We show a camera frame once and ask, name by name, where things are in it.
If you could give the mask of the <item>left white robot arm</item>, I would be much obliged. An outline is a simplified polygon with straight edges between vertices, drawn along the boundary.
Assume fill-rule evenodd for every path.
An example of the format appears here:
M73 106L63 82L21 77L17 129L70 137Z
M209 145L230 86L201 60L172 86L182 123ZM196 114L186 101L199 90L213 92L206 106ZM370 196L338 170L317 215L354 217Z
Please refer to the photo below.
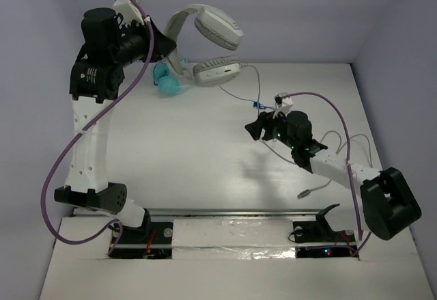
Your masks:
M54 198L104 212L120 220L134 240L145 241L152 233L146 209L128 198L126 185L109 182L107 176L111 110L122 99L124 68L136 61L157 62L175 42L134 8L88 10L81 30L85 43L70 74L75 143L68 176Z

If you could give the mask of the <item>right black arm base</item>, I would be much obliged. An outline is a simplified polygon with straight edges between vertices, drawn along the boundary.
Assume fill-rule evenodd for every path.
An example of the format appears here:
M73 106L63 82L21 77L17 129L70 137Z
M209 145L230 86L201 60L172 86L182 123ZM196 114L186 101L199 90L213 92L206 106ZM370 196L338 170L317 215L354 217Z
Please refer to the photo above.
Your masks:
M295 245L297 258L357 258L354 232L334 231L326 214L339 204L332 204L315 215L314 220L297 221L287 239Z

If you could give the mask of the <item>white grey headphones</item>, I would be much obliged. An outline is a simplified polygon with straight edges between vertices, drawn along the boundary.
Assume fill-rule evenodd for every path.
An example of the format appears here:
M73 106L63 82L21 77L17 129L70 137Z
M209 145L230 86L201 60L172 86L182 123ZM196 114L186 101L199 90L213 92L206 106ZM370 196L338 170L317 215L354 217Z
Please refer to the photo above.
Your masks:
M207 4L188 4L173 13L164 35L176 43L166 63L187 84L215 87L240 74L237 50L244 33L224 11Z

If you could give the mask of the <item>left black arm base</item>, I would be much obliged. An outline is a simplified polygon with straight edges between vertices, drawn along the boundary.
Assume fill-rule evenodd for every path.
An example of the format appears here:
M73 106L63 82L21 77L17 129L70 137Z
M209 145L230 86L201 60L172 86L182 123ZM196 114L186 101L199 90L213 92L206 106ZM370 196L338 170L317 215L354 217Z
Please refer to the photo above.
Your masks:
M138 228L122 227L117 224L112 231L109 257L112 259L172 259L173 221L155 219L146 211L143 223Z

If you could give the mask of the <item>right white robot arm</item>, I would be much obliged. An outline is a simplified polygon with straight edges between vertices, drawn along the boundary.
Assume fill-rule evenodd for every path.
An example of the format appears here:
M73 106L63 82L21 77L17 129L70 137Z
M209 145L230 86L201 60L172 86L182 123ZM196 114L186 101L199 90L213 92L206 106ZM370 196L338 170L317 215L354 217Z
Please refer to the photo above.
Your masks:
M300 168L351 190L361 199L365 225L378 238L390 240L422 217L422 210L398 169L377 170L349 163L313 138L306 113L263 112L244 128L255 141L276 139L287 146Z

